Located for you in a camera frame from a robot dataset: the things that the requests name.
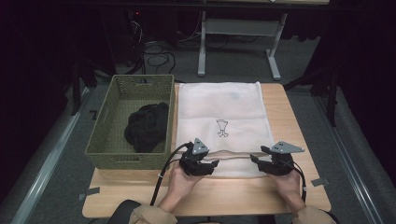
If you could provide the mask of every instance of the white fabric bag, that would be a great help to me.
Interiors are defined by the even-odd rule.
[[[203,162],[220,159],[212,176],[265,175],[249,157],[268,160],[261,146],[274,144],[259,82],[180,84],[177,113],[176,147],[199,138],[210,148]]]

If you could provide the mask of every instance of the gray tape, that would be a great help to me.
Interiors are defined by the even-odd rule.
[[[100,193],[100,188],[87,189],[87,191],[85,191],[85,193],[78,195],[77,200],[83,201],[87,196],[92,195],[92,194],[97,194],[97,193]]]
[[[323,185],[323,186],[330,185],[330,181],[327,178],[319,178],[316,180],[312,180],[311,183],[314,185],[314,187],[317,187],[320,185]]]

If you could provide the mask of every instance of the cartoon drawing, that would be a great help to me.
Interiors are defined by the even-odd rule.
[[[225,127],[227,126],[228,121],[226,121],[224,119],[217,119],[216,122],[218,123],[219,128],[220,128],[220,132],[218,133],[219,137],[222,137],[222,136],[227,137],[228,134],[225,132]]]

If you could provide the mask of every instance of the sleeve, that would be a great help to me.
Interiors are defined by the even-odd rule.
[[[315,207],[307,206],[300,210],[292,221],[293,224],[336,224],[336,222],[324,211]]]
[[[129,224],[176,224],[177,219],[159,207],[140,205],[131,214]]]

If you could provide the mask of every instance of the plastic storage basket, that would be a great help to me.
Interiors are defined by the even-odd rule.
[[[137,153],[124,137],[129,116],[143,105],[169,105],[166,138],[150,153]],[[115,75],[85,154],[98,169],[161,170],[170,156],[175,108],[172,75]]]

